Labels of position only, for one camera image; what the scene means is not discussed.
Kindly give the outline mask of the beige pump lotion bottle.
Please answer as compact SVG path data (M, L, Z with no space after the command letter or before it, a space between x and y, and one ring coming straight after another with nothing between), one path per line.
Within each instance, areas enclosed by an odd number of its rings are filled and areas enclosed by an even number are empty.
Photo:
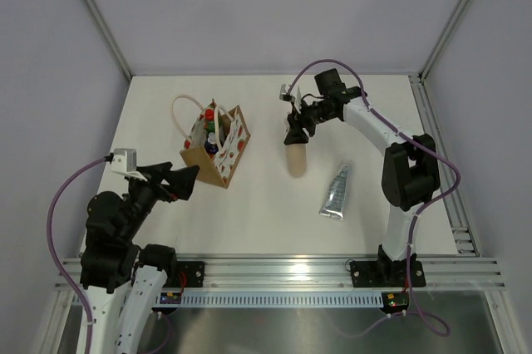
M303 177L307 171L306 145L284 146L288 173L293 178Z

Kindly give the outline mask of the orange blue spray bottle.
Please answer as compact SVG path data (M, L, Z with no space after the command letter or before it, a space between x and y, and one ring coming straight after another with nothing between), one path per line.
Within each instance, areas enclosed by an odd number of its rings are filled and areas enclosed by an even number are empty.
M217 135L214 132L211 132L207 135L207 139L204 143L204 149L207 155L210 158L213 158L219 152L219 146L216 140Z

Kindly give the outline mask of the green dish soap bottle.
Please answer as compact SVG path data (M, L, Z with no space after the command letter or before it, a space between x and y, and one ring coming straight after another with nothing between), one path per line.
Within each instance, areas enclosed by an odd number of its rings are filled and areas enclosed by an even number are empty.
M215 132L214 109L213 108L208 107L204 111L204 129L207 135L209 135L211 132Z

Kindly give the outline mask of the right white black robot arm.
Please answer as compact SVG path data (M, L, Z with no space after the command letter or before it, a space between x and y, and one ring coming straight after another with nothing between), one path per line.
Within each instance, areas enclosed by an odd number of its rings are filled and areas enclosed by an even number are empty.
M428 134L402 137L400 130L381 120L362 85L347 87L337 69L314 77L318 96L307 103L295 85L282 86L279 98L291 106L283 141L288 172L294 178L307 169L306 145L317 125L338 119L362 133L383 156L382 192L390 204L387 231L374 260L348 263L356 288L425 286L416 259L412 219L441 187L436 144Z

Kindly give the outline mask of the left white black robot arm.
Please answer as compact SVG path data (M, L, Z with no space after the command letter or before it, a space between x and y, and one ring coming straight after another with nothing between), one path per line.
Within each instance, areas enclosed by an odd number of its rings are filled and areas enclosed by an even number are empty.
M154 301L163 287L183 292L187 276L172 247L134 237L158 202L174 203L192 195L197 165L174 169L170 162L139 166L120 155L113 173L128 183L125 195L97 194L88 204L80 284L92 319L87 322L89 353L135 353Z

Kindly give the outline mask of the silver toothpaste tube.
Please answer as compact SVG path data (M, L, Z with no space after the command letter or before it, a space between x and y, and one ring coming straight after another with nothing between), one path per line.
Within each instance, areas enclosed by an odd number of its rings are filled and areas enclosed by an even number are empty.
M344 219L351 171L350 165L340 165L327 188L323 204L318 212L320 215L331 219Z

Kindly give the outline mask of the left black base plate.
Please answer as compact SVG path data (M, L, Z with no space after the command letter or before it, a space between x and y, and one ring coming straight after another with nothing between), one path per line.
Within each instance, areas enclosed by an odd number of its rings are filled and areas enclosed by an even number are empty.
M170 274L164 285L165 288L202 288L204 286L203 261L177 261L170 265Z

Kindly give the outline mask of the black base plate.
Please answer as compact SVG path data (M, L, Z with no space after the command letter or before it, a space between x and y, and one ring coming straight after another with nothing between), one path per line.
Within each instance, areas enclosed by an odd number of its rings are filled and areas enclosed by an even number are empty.
M203 261L177 261L170 265L170 274L164 285L165 288L202 288L204 286Z
M410 262L411 285L414 288L426 286L422 263L415 257ZM404 288L406 260L387 263L382 259L372 261L351 261L349 271L355 288Z

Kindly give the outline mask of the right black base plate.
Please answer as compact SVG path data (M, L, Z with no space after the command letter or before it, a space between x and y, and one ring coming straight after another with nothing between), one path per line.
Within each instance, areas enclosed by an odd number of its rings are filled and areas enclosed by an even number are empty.
M415 257L410 262L411 285L414 288L426 286L422 263ZM404 288L406 260L387 263L382 259L372 261L351 261L349 271L355 288Z

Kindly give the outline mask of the aluminium mounting rail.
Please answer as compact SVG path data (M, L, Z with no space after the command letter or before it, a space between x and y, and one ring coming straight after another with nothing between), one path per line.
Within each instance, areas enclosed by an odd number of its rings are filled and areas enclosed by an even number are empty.
M242 257L203 256L204 268L193 273L203 280L203 289L252 290L341 290L352 288L349 259L338 256ZM421 257L429 290L503 290L505 280L493 258Z

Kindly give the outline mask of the right side aluminium rail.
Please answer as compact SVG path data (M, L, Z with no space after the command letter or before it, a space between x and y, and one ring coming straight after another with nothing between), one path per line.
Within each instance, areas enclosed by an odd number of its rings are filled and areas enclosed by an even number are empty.
M423 81L417 74L410 74L408 80L423 130L433 137L436 142L437 152L447 160L450 160L451 157L446 150L436 112ZM461 198L461 192L458 188L424 210L419 218L418 228L425 227L429 219L434 219L436 216L439 217L437 224L441 224L443 212L446 212L444 219L449 224L448 229L451 231L452 240L456 247L456 256L479 257L478 238L468 218Z

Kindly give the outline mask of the left aluminium frame post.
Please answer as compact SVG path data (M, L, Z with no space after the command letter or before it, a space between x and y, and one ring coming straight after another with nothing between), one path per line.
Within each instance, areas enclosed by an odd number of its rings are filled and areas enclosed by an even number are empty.
M99 32L101 39L105 43L121 74L128 82L131 82L135 74L132 71L128 61L126 60L125 55L120 49L120 46L116 41L116 38L112 33L111 29L109 28L109 25L106 22L106 19L104 18L104 15L101 12L96 0L81 0L81 2L85 9L88 11L88 14L90 15L90 18L93 21L96 30Z

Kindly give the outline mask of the aluminium frame post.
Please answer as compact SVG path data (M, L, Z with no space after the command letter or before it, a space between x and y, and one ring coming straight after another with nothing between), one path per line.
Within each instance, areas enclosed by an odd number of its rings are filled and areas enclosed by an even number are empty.
M128 61L126 60L125 55L120 49L120 46L116 41L116 38L112 33L111 29L109 28L109 25L106 22L106 19L104 18L104 15L101 12L96 0L81 0L81 2L85 9L88 11L88 14L90 15L90 18L93 21L96 30L99 32L101 39L105 43L121 74L128 82L131 82L135 74L132 71Z
M442 28L436 43L432 47L428 58L425 60L423 67L418 73L418 78L421 83L425 83L427 77L431 74L436 63L441 58L443 51L448 46L452 39L454 31L459 27L461 19L465 16L473 0L457 0L451 10L449 17L446 19L444 27Z

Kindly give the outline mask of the right aluminium frame post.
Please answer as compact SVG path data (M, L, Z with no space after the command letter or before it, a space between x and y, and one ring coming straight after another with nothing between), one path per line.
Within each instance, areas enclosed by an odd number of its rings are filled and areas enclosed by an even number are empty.
M446 19L444 27L442 28L436 43L432 47L428 58L425 60L423 67L418 73L418 78L421 83L425 83L427 77L431 74L436 63L441 58L443 51L448 46L452 39L454 31L459 27L461 19L465 16L473 0L457 0L451 10L449 17Z

